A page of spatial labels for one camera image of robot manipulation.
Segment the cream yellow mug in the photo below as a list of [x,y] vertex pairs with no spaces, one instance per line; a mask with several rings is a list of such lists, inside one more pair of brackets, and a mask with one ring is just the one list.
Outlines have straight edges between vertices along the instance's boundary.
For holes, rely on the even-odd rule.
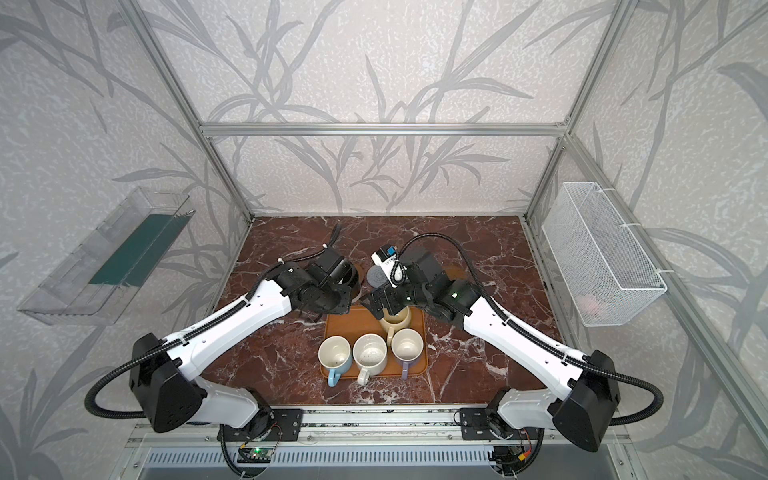
[[396,314],[390,314],[386,309],[383,312],[384,316],[379,320],[379,324],[385,333],[387,345],[391,346],[395,334],[410,327],[412,313],[409,307],[403,308]]

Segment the black mug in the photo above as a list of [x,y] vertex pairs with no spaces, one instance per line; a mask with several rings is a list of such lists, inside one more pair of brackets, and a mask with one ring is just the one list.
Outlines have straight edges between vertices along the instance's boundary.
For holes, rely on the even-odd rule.
[[351,291],[350,303],[354,304],[358,301],[361,295],[361,281],[360,281],[359,269],[354,263],[348,260],[343,260],[339,268],[341,269],[341,277],[338,280],[338,283],[340,285],[344,285],[350,288],[350,291]]

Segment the grey round felt coaster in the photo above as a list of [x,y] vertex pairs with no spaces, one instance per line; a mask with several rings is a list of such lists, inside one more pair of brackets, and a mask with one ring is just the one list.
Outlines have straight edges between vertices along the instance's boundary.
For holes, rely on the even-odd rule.
[[373,265],[366,273],[366,281],[372,289],[389,284],[387,274],[379,265]]

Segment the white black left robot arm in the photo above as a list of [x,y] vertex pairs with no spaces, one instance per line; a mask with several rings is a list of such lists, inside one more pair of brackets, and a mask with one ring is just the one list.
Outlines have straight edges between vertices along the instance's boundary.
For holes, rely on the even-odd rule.
[[343,314],[360,293],[358,269],[341,263],[325,275],[315,266],[285,264],[261,281],[251,297],[241,296],[206,319],[160,339],[149,333],[135,341],[129,388],[153,430],[187,423],[220,424],[254,438],[274,423],[271,407],[256,391],[202,378],[203,371],[253,332],[294,310]]

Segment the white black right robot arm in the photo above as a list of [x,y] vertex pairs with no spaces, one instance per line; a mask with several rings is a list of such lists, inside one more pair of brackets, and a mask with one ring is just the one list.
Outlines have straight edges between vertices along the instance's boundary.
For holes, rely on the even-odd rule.
[[599,449],[620,401],[616,382],[568,363],[568,357],[581,360],[584,353],[485,299],[477,285],[453,280],[437,291],[428,283],[386,283],[365,294],[361,304],[377,319],[405,307],[421,309],[495,346],[537,377],[542,389],[503,388],[486,406],[486,428],[494,436],[554,429],[585,451]]

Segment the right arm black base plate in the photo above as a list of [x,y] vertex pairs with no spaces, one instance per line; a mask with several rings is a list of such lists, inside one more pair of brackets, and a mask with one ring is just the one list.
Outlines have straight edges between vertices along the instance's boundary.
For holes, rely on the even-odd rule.
[[465,441],[528,441],[540,440],[544,436],[542,429],[509,429],[504,427],[501,433],[495,432],[489,424],[484,407],[464,407],[453,414],[454,424],[461,430]]

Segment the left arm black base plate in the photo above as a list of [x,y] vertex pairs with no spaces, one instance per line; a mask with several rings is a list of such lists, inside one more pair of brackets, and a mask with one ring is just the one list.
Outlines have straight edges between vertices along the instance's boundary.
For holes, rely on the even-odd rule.
[[217,434],[218,440],[246,443],[249,441],[294,442],[298,440],[303,410],[271,409],[259,411],[244,427],[224,425]]

